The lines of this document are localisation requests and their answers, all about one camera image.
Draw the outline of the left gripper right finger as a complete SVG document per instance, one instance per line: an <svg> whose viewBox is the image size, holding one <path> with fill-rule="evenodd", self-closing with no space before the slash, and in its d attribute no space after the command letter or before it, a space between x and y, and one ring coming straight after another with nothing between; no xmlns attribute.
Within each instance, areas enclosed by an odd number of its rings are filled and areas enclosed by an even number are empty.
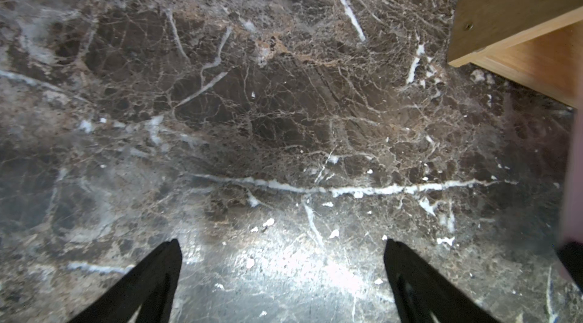
<svg viewBox="0 0 583 323"><path fill-rule="evenodd" d="M406 244L388 240L384 266L402 322L496 322Z"/></svg>

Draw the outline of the pink pencil case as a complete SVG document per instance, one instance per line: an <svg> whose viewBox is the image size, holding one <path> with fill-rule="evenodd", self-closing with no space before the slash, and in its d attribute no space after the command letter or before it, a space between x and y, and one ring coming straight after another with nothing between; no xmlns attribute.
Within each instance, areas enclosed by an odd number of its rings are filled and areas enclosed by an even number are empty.
<svg viewBox="0 0 583 323"><path fill-rule="evenodd" d="M582 109L578 109L572 127L569 161L560 214L559 246L582 243Z"/></svg>

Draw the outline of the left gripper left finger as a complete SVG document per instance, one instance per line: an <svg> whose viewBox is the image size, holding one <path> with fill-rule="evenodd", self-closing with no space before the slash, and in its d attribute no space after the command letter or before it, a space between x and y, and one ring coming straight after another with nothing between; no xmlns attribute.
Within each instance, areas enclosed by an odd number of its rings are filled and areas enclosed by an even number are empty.
<svg viewBox="0 0 583 323"><path fill-rule="evenodd" d="M177 239L158 245L72 322L168 322L182 268Z"/></svg>

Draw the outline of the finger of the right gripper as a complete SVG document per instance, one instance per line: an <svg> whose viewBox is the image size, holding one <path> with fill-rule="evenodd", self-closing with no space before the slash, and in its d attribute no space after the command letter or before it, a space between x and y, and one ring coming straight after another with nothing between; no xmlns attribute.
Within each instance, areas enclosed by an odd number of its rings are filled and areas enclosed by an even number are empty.
<svg viewBox="0 0 583 323"><path fill-rule="evenodd" d="M582 291L582 244L566 242L557 249L557 257L569 280Z"/></svg>

